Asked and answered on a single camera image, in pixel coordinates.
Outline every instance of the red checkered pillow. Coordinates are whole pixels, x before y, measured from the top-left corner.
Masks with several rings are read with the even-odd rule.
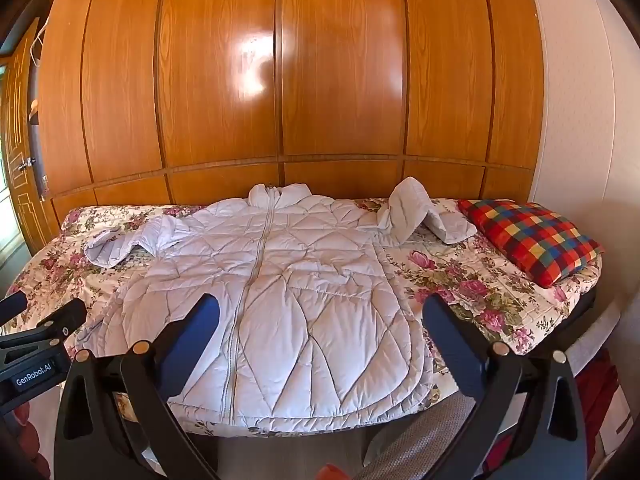
[[[458,208],[510,262],[545,288],[602,252],[566,218],[538,204],[459,200]]]

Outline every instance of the red object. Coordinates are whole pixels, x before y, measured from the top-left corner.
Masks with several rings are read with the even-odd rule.
[[[609,410],[613,394],[618,389],[618,371],[611,363],[607,349],[600,350],[589,364],[576,376],[587,439],[587,464],[591,463],[596,449],[596,437]],[[494,471],[504,461],[513,433],[498,440],[484,460],[484,470]]]
[[[459,200],[458,208],[511,263],[544,288],[602,252],[566,218],[535,203]]]
[[[325,465],[316,476],[316,480],[349,480],[349,478],[345,472],[333,464]]]

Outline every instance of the wooden door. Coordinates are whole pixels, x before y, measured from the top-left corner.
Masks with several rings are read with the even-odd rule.
[[[37,20],[31,24],[6,65],[0,102],[0,142],[4,174],[20,230],[31,254],[38,252],[57,234],[47,222],[52,215],[50,203],[40,200],[33,168],[25,165],[31,157],[27,90],[31,65],[30,47],[37,24]]]

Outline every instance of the wood grain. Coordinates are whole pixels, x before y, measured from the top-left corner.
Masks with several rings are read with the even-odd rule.
[[[163,0],[158,59],[169,166],[275,155],[274,0]]]
[[[486,0],[407,0],[410,155],[484,160],[493,91]]]
[[[54,0],[38,72],[44,170],[51,193],[91,183],[80,97],[84,24],[91,0]]]
[[[396,186],[392,160],[286,162],[286,184],[307,184],[314,194],[332,198],[387,197]]]
[[[84,133],[94,180],[162,167],[154,103],[158,0],[92,0],[82,60]]]
[[[397,153],[404,0],[282,0],[287,155]]]
[[[183,205],[209,205],[225,198],[244,198],[256,184],[277,186],[278,165],[219,166],[169,175],[174,201]]]
[[[98,205],[93,189],[79,191],[71,195],[59,196],[54,198],[52,202],[60,225],[63,224],[66,216],[72,209],[86,207],[89,205]]]
[[[477,199],[483,175],[482,166],[408,160],[402,177],[419,180],[432,198]]]
[[[487,161],[533,169],[544,101],[542,40],[534,0],[489,0],[494,26],[494,122]]]
[[[31,67],[30,47],[37,32],[38,19],[31,23],[15,47],[2,76],[0,96],[0,146],[4,177],[20,231],[31,254],[37,253],[57,233],[41,202],[33,167],[18,167],[31,156],[27,126],[27,101]]]
[[[96,187],[95,198],[98,205],[165,205],[170,203],[164,176],[152,176]]]
[[[516,202],[529,200],[533,170],[487,168],[482,198],[511,198]]]
[[[53,209],[53,202],[51,200],[44,200],[40,202],[40,206],[42,207],[42,212],[47,223],[47,229],[51,234],[51,239],[53,239],[60,234],[60,223],[58,222],[56,211]]]

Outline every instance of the bed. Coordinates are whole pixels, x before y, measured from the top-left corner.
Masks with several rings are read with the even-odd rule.
[[[377,211],[384,199],[357,200],[358,207]],[[455,200],[434,200],[440,211],[456,209]],[[138,229],[161,214],[181,217],[201,206],[89,206],[69,212],[60,236],[52,240],[18,275],[9,293],[23,291],[29,307],[3,327],[15,331],[32,328],[71,298],[82,299],[88,309],[85,327],[99,316],[111,294],[134,273],[144,271],[153,257],[136,248],[113,269],[95,267],[83,253],[85,241],[105,228],[122,226]],[[446,246],[429,230],[416,229],[409,241],[398,248],[385,249],[385,255],[400,281],[412,311],[421,316],[422,303],[432,292],[439,293],[462,319],[474,322],[488,340],[503,340],[516,352],[524,353],[548,336],[571,315],[580,298],[592,291],[600,277],[598,256],[585,268],[544,289],[529,281],[508,262],[480,233],[468,240]],[[420,409],[450,396],[458,389],[428,334],[425,340],[434,355],[434,381]],[[82,348],[79,332],[66,342],[70,354]],[[135,420],[125,396],[118,406],[129,420]],[[259,428],[235,428],[198,419],[194,408],[178,419],[186,431],[216,436],[269,436]],[[291,436],[301,433],[278,433]]]

